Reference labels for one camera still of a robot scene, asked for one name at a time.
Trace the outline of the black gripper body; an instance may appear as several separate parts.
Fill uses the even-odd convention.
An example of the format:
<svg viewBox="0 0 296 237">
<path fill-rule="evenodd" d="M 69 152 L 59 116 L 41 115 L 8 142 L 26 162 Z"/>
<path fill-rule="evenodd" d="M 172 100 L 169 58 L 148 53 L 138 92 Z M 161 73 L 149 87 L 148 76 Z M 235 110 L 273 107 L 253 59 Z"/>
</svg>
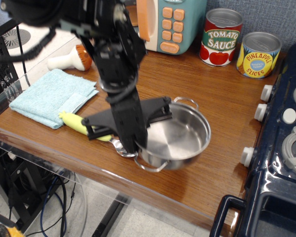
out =
<svg viewBox="0 0 296 237">
<path fill-rule="evenodd" d="M 85 117 L 82 124 L 86 126 L 89 139 L 95 139 L 109 133 L 118 136 L 119 132 L 136 132 L 138 126 L 149 127 L 151 122 L 167 119 L 170 97 L 141 100 L 134 88 L 127 96 L 109 93 L 107 101 L 111 108 Z"/>
</svg>

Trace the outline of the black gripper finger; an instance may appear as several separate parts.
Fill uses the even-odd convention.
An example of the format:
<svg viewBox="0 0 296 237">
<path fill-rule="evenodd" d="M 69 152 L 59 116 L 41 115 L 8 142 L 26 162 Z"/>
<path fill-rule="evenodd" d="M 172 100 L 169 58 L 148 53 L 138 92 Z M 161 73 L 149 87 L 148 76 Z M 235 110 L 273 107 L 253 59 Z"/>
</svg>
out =
<svg viewBox="0 0 296 237">
<path fill-rule="evenodd" d="M 136 128 L 135 140 L 137 144 L 143 148 L 146 148 L 148 145 L 148 132 L 145 126 L 138 126 Z"/>
<path fill-rule="evenodd" d="M 138 146 L 136 144 L 137 133 L 136 132 L 119 132 L 118 134 L 120 142 L 122 143 L 124 149 L 128 153 L 135 153 L 138 150 Z"/>
</svg>

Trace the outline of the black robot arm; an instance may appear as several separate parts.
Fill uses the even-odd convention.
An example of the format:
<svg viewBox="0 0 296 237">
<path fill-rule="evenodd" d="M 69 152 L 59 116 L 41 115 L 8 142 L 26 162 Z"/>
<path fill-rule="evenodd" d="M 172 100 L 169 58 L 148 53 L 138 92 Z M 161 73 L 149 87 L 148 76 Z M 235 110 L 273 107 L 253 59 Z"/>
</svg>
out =
<svg viewBox="0 0 296 237">
<path fill-rule="evenodd" d="M 93 59 L 110 109 L 85 118 L 88 137 L 112 132 L 134 153 L 147 145 L 150 123 L 169 119 L 169 97 L 140 100 L 136 89 L 145 42 L 134 30 L 119 0 L 3 0 L 1 9 L 18 23 L 48 27 L 49 33 L 18 56 L 0 56 L 0 63 L 31 60 L 55 36 L 57 28 L 74 33 Z"/>
</svg>

